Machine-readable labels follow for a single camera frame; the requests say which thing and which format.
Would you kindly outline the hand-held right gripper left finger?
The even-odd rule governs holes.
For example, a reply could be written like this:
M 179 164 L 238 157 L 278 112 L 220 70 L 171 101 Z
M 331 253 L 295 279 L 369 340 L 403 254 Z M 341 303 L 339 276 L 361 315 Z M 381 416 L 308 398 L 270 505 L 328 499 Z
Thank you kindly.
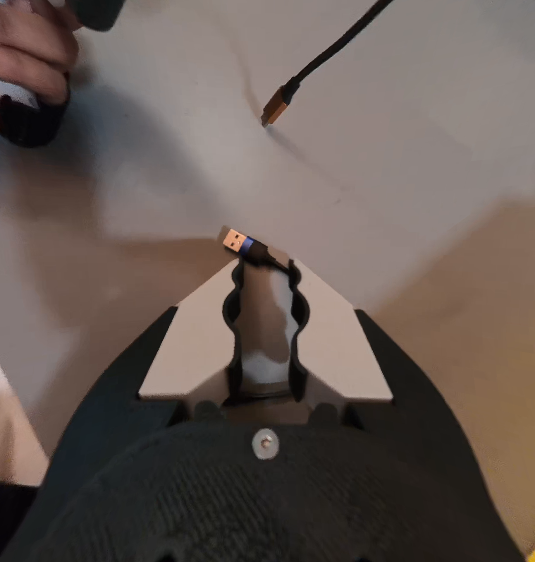
M 147 371 L 138 396 L 145 401 L 178 400 L 183 406 L 229 398 L 229 365 L 236 336 L 224 305 L 236 289 L 234 259 L 181 300 Z

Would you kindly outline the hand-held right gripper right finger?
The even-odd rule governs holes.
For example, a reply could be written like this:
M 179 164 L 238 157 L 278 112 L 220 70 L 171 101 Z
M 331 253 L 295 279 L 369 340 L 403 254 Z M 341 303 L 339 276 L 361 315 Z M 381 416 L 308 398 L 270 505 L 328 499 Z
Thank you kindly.
M 353 305 L 299 260 L 289 262 L 291 314 L 288 383 L 310 409 L 391 403 L 393 394 Z

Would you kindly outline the black cable blue plugs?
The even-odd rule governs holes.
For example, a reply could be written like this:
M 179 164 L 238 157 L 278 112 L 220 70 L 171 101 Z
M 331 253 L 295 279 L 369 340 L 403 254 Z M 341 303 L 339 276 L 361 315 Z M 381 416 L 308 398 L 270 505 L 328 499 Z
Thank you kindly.
M 256 238 L 223 225 L 217 240 L 225 252 L 243 260 L 254 268 L 278 271 L 286 276 L 290 275 L 289 265 L 278 260 L 271 254 L 268 245 Z

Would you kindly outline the black cable orange plugs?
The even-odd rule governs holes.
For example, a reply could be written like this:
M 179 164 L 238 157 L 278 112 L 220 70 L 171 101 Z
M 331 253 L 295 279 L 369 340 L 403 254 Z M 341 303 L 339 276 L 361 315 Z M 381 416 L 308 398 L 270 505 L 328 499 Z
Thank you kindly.
M 290 105 L 302 82 L 319 67 L 341 52 L 366 28 L 378 18 L 393 1 L 375 1 L 372 6 L 357 20 L 341 37 L 335 40 L 324 51 L 309 61 L 297 74 L 281 85 L 263 108 L 261 125 L 267 128 L 274 124 L 285 109 Z

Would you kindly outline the grey desk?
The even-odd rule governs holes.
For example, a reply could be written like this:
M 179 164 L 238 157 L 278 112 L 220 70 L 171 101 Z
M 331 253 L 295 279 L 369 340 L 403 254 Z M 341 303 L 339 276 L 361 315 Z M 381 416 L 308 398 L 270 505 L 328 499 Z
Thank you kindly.
M 80 30 L 60 133 L 0 138 L 0 364 L 47 455 L 234 228 L 365 310 L 459 418 L 535 547 L 535 1 L 127 1 Z

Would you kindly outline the person's left hand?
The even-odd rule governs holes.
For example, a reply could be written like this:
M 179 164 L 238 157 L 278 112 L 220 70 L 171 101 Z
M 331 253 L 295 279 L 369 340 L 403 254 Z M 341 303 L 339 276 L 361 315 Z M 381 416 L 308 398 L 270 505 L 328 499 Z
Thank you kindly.
M 0 80 L 29 90 L 43 103 L 64 104 L 81 26 L 70 1 L 0 3 Z

